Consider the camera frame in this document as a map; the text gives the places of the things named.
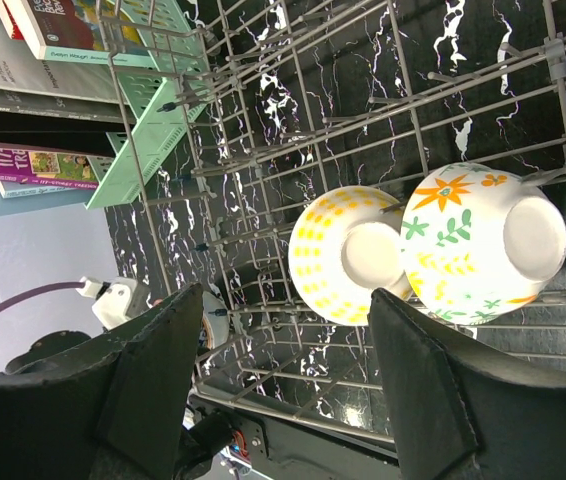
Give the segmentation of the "blue zigzag pattern bowl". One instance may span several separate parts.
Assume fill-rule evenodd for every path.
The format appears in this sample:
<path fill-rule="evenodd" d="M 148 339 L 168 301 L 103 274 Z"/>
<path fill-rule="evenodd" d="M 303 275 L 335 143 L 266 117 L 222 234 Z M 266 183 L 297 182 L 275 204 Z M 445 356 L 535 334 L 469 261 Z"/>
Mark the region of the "blue zigzag pattern bowl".
<path fill-rule="evenodd" d="M 213 350 L 224 344 L 230 333 L 228 311 L 225 303 L 208 291 L 202 294 L 203 316 L 199 335 L 199 347 Z"/>

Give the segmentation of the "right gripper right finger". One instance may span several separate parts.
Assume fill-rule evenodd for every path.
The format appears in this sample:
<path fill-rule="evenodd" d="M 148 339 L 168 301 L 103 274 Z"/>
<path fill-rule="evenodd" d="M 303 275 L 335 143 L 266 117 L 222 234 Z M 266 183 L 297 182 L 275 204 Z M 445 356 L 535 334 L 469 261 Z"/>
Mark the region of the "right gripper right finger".
<path fill-rule="evenodd" d="M 368 315 L 405 479 L 566 479 L 566 372 L 503 353 L 384 289 Z"/>

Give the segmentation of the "grey wire dish rack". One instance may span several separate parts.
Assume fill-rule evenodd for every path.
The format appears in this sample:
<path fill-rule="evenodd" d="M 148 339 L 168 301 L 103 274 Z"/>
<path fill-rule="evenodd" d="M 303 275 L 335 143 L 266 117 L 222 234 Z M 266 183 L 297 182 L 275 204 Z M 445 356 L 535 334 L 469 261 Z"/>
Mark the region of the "grey wire dish rack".
<path fill-rule="evenodd" d="M 186 20 L 210 95 L 147 202 L 107 209 L 119 270 L 151 299 L 197 282 L 225 303 L 195 409 L 390 441 L 369 330 L 301 299 L 293 223 L 330 189 L 405 199 L 456 161 L 540 179 L 566 221 L 566 1 L 200 1 Z M 566 371 L 566 262 L 534 303 L 470 334 Z"/>

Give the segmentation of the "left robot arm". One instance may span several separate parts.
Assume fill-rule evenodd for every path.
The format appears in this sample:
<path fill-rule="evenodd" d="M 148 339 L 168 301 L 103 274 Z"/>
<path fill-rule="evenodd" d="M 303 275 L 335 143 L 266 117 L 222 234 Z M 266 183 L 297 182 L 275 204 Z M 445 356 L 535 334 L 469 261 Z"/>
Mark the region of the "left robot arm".
<path fill-rule="evenodd" d="M 82 277 L 75 290 L 82 297 L 93 301 L 92 313 L 104 331 L 112 330 L 148 309 L 149 286 L 135 279 L 115 277 L 110 281 L 101 281 Z M 36 340 L 27 352 L 12 359 L 6 365 L 5 373 L 26 371 L 31 364 L 76 347 L 89 339 L 86 333 L 72 330 L 47 334 Z"/>

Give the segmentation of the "yellow checked bowl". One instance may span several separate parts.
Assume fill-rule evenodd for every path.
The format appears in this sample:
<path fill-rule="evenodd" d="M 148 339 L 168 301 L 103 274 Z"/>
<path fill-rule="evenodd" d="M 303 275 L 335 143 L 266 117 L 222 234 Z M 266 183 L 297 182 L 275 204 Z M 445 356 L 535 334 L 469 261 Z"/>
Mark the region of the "yellow checked bowl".
<path fill-rule="evenodd" d="M 367 186 L 333 189 L 315 199 L 296 221 L 288 265 L 305 304 L 327 321 L 365 326 L 372 292 L 413 296 L 400 260 L 403 207 Z"/>

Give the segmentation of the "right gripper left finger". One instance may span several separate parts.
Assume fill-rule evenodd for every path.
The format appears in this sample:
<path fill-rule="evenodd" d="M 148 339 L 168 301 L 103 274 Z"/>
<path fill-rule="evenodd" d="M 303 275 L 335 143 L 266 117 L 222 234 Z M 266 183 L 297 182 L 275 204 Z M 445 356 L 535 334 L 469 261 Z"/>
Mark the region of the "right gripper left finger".
<path fill-rule="evenodd" d="M 202 321 L 193 284 L 98 337 L 0 373 L 0 479 L 170 479 Z"/>

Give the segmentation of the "green floral bowl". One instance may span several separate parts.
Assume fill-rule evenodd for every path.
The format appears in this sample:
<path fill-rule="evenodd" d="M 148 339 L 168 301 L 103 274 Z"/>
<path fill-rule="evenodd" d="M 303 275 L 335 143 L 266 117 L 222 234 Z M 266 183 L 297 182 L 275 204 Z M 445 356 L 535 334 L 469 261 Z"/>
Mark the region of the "green floral bowl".
<path fill-rule="evenodd" d="M 533 302 L 566 259 L 566 224 L 518 175 L 480 164 L 432 171 L 404 210 L 401 262 L 426 311 L 477 325 Z"/>

